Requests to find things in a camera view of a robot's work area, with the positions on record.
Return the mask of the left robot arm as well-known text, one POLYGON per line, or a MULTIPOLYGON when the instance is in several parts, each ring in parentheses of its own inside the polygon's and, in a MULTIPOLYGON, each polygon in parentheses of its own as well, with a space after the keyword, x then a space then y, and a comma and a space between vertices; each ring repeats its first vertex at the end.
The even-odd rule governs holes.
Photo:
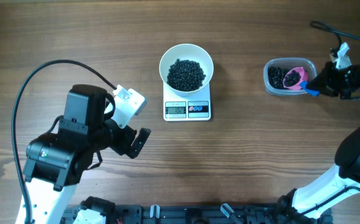
POLYGON ((110 148, 118 155, 134 159, 141 152, 151 131, 128 126, 140 113, 146 98, 133 89, 118 86, 113 93, 78 84, 67 95, 64 114, 53 126, 31 141, 21 174, 26 193, 17 223, 59 223, 83 172, 100 166, 101 151, 110 148))

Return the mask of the white digital kitchen scale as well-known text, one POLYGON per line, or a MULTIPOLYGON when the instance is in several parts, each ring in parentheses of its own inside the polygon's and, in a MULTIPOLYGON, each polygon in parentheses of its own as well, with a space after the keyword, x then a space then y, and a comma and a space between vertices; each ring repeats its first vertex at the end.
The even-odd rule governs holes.
POLYGON ((211 114, 210 84, 187 96, 179 96, 167 84, 163 85, 165 121, 208 121, 211 114))

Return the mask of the pink scoop with blue handle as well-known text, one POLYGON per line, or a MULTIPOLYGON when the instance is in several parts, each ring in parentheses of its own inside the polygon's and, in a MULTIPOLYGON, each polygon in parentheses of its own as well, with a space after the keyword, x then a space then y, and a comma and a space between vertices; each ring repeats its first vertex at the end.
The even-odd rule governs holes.
POLYGON ((295 70, 296 72, 298 72, 301 75, 300 81, 291 87, 285 87, 286 89, 289 90, 304 90, 305 92, 307 92, 307 94, 311 95, 311 96, 319 96, 319 92, 318 91, 314 91, 314 90, 309 90, 307 89, 306 85, 308 84, 308 74, 306 72, 306 70, 303 67, 296 67, 291 69, 288 73, 290 74, 292 70, 295 70))

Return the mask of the clear plastic container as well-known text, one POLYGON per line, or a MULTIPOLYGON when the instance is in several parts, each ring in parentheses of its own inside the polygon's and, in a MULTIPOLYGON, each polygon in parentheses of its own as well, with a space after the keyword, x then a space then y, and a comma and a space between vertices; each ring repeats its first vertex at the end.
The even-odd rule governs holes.
POLYGON ((270 67, 279 67, 285 70, 291 70, 295 67, 303 67, 308 74, 309 80, 317 77, 317 70, 314 63, 307 58, 301 57, 285 57, 285 58, 275 58, 266 63, 263 69, 263 81, 265 84, 265 90, 270 95, 276 96, 296 96, 296 95, 305 95, 306 91, 301 90, 280 90, 274 88, 269 80, 269 68, 270 67))

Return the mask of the black beans in scoop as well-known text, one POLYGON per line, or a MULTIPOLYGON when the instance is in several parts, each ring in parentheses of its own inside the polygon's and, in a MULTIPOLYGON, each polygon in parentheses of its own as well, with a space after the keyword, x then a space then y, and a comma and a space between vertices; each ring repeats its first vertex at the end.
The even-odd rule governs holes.
POLYGON ((291 87, 296 85, 300 81, 301 75, 296 72, 295 70, 292 70, 290 74, 286 75, 283 81, 284 87, 291 87))

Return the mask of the black beans in container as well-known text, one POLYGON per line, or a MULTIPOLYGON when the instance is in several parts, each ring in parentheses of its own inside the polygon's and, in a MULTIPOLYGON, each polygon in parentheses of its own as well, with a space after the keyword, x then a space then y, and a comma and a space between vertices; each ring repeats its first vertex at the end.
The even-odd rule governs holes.
POLYGON ((285 90, 283 80, 288 72, 289 70, 280 67, 269 67, 268 79, 271 86, 279 90, 285 90))

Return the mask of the white bowl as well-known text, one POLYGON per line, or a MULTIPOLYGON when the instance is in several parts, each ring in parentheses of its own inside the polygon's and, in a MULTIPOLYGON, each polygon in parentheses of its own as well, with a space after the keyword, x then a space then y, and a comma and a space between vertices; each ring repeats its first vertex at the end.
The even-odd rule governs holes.
MULTIPOLYGON (((206 74, 205 80, 202 82, 203 86, 201 88, 205 87, 212 79, 213 73, 214 73, 214 64, 211 56, 208 54, 206 50, 204 50, 202 47, 194 45, 194 44, 179 44, 175 45, 174 47, 171 47, 169 50, 167 50, 164 55, 161 57, 160 63, 159 63, 159 74, 161 75, 161 79, 164 84, 167 84, 167 75, 169 67, 177 60, 192 60, 195 62, 198 62, 203 69, 204 73, 206 74)), ((178 91, 170 87, 170 89, 175 92, 179 96, 187 96, 191 95, 198 90, 195 91, 178 91)))

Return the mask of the black beans in bowl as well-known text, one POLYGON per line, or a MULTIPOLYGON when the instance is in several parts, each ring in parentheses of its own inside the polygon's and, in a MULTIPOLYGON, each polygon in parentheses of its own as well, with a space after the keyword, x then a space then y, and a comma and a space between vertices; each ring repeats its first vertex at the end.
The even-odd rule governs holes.
POLYGON ((169 67, 166 83, 178 91, 195 91, 203 86, 206 74, 198 62, 180 60, 169 67))

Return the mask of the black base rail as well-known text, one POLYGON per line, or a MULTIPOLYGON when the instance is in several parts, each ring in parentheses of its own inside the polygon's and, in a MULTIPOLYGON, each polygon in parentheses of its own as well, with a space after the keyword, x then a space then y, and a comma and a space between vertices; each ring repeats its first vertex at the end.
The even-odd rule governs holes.
POLYGON ((106 218, 106 223, 155 224, 155 223, 318 223, 333 224, 331 209, 317 219, 292 217, 279 211, 275 203, 231 205, 231 214, 225 214, 218 205, 213 206, 168 206, 116 205, 113 202, 89 197, 76 207, 67 208, 61 223, 76 223, 85 217, 86 209, 94 209, 106 218))

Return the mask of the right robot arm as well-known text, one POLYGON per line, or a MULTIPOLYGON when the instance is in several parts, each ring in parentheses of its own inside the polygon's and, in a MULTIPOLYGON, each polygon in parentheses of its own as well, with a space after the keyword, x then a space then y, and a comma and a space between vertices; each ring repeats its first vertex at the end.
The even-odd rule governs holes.
MULTIPOLYGON (((352 65, 342 45, 333 61, 306 84, 316 95, 350 100, 360 89, 360 64, 352 65)), ((333 205, 360 194, 360 127, 339 145, 334 165, 309 185, 280 197, 273 218, 277 223, 311 223, 333 205)))

